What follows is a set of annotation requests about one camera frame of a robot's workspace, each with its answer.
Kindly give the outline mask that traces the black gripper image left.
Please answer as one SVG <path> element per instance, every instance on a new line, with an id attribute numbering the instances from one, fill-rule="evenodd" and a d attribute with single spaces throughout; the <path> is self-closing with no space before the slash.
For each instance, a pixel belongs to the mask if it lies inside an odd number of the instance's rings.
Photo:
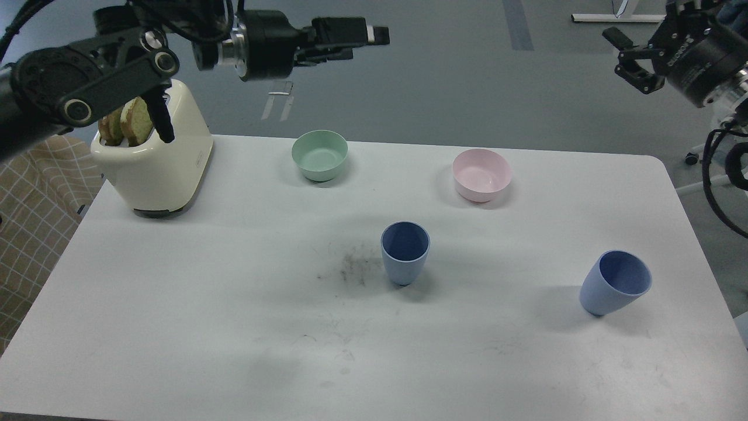
<path id="1" fill-rule="evenodd" d="M 296 67 L 353 58 L 365 45 L 389 45 L 387 26 L 366 26 L 363 17 L 317 17 L 294 27 L 281 11 L 240 10 L 233 29 L 240 80 L 285 79 Z"/>

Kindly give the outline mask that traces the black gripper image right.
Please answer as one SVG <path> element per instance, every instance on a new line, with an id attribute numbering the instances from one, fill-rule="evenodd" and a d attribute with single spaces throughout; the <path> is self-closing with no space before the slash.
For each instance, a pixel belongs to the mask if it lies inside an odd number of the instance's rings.
<path id="1" fill-rule="evenodd" d="M 618 50 L 615 74 L 643 94 L 668 82 L 698 108 L 746 96 L 746 39 L 716 18 L 721 1 L 668 1 L 643 45 L 617 27 L 602 37 Z"/>

